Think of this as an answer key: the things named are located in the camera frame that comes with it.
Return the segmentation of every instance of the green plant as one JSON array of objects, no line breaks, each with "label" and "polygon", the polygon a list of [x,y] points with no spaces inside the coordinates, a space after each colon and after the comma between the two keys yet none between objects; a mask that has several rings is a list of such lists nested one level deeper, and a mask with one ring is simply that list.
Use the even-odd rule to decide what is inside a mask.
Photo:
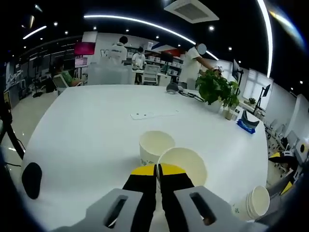
[{"label": "green plant", "polygon": [[255,105],[256,104],[256,100],[254,98],[249,98],[249,103],[251,105]]},{"label": "green plant", "polygon": [[236,82],[228,82],[224,77],[219,74],[207,70],[197,81],[195,88],[199,87],[199,94],[211,105],[216,100],[223,102],[224,107],[238,105],[239,100],[236,91],[238,84]]}]

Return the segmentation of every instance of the white paper cup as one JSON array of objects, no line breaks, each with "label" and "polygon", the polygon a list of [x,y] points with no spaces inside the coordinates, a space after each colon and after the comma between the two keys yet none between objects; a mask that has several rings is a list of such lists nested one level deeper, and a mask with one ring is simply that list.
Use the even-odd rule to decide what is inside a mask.
[{"label": "white paper cup", "polygon": [[232,205],[232,213],[244,221],[255,220],[267,212],[269,203],[267,189],[257,186],[240,202]]},{"label": "white paper cup", "polygon": [[157,164],[160,156],[175,146],[174,139],[162,131],[152,130],[140,137],[140,160],[142,165]]},{"label": "white paper cup", "polygon": [[159,163],[175,165],[185,170],[194,186],[204,186],[207,171],[203,159],[193,150],[173,147],[166,151]]}]

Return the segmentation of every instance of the man in white shirt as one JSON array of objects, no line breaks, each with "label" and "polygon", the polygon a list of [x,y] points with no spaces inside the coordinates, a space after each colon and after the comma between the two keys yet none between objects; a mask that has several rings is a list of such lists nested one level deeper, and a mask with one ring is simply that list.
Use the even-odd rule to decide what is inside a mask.
[{"label": "man in white shirt", "polygon": [[125,44],[127,43],[127,37],[122,36],[119,39],[119,42],[112,46],[109,52],[109,59],[113,61],[115,65],[121,65],[123,61],[126,60],[127,50],[125,48]]},{"label": "man in white shirt", "polygon": [[143,54],[144,49],[142,47],[138,48],[138,52],[135,53],[132,57],[133,65],[139,67],[139,69],[143,69],[144,62],[146,60],[145,55]]},{"label": "man in white shirt", "polygon": [[201,57],[197,51],[197,47],[200,43],[197,43],[194,47],[189,49],[183,62],[182,72],[179,76],[179,84],[183,88],[187,88],[188,82],[195,82],[197,80],[201,65],[207,69],[212,70],[212,66]]}]

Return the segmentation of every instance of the floor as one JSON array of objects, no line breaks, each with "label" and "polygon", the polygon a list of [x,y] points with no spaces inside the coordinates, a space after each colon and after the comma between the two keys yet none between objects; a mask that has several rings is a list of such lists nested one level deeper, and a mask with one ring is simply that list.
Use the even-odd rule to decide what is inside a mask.
[{"label": "floor", "polygon": [[[12,109],[12,128],[16,137],[23,143],[25,147],[34,132],[40,119],[56,99],[54,93],[44,93],[38,98],[31,95],[22,99],[16,107]],[[4,159],[12,164],[21,164],[21,158],[14,149],[11,140],[6,134],[2,140],[1,148],[3,150]],[[8,165],[10,174],[15,185],[19,182],[20,167]]]}]

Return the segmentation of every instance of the air vent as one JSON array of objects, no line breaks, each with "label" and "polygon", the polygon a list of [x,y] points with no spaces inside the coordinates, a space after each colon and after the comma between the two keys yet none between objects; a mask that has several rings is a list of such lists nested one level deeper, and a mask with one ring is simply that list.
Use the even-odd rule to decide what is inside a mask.
[{"label": "air vent", "polygon": [[189,23],[201,23],[219,20],[219,18],[198,0],[177,0],[164,10],[183,18]]}]

